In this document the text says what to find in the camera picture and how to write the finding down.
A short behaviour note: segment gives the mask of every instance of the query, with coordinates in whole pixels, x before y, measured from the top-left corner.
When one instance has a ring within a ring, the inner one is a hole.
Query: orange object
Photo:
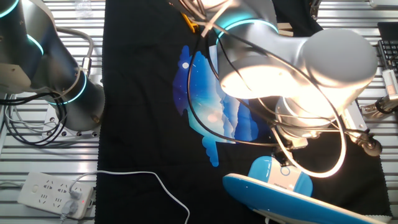
[[[185,22],[187,22],[189,28],[191,28],[192,32],[195,33],[197,31],[197,28],[199,28],[199,25],[196,23],[193,23],[187,15],[181,12],[182,17],[185,19]]]

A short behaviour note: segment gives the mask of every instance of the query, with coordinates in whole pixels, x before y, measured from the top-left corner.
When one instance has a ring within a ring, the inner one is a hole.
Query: blue graphic print
[[[184,46],[178,62],[179,70],[173,82],[174,102],[180,115],[184,111],[188,114],[190,127],[203,135],[202,144],[213,166],[218,166],[218,153],[216,142],[228,142],[206,131],[192,115],[187,99],[188,68],[192,56],[189,55],[188,46]],[[224,136],[252,141],[259,135],[259,129],[268,128],[264,123],[257,124],[253,121],[249,109],[241,105],[238,100],[224,93],[210,69],[207,58],[197,52],[191,74],[191,99],[193,109],[212,131]]]

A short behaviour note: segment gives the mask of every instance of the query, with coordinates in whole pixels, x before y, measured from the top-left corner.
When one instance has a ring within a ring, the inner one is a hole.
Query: black cloth
[[[297,30],[303,35],[308,32]],[[226,193],[222,177],[247,175],[252,162],[269,156],[271,148],[218,142],[219,164],[215,167],[203,147],[203,136],[190,127],[188,113],[179,114],[176,109],[173,81],[179,70],[177,62],[184,46],[193,53],[196,40],[181,14],[164,0],[106,1],[106,106],[98,170],[157,173],[190,209],[189,224],[264,223],[264,217]],[[266,134],[257,141],[265,139]],[[333,156],[339,151],[338,136],[325,134],[313,142],[312,151],[298,151],[295,156],[309,169],[330,168],[327,165],[333,165]],[[380,159],[365,156],[352,144],[348,150],[344,174],[341,170],[328,180],[313,179],[313,196],[354,212],[391,214]],[[187,216],[153,175],[98,174],[96,186],[96,223],[183,223]]]

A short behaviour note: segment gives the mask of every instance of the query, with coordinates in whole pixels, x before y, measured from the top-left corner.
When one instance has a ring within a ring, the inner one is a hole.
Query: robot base
[[[43,133],[43,139],[51,134],[51,129],[53,129],[56,124],[59,122],[57,117],[57,112],[52,106],[49,106],[47,109],[47,114],[45,116],[45,123],[54,121],[54,123],[44,125],[43,131],[48,131]],[[91,131],[72,131],[68,128],[64,128],[62,133],[58,136],[58,141],[76,141],[76,140],[84,140],[90,139],[90,141],[99,141],[101,126],[91,130]]]

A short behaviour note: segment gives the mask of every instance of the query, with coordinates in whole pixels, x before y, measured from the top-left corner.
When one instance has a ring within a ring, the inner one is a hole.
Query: electrical outlet
[[[54,177],[38,172],[30,172],[19,194],[18,203],[61,215],[65,203],[74,200],[69,194],[72,180]],[[86,213],[93,188],[82,183],[75,183],[73,190],[82,193],[78,203],[78,210],[68,218],[81,219]]]

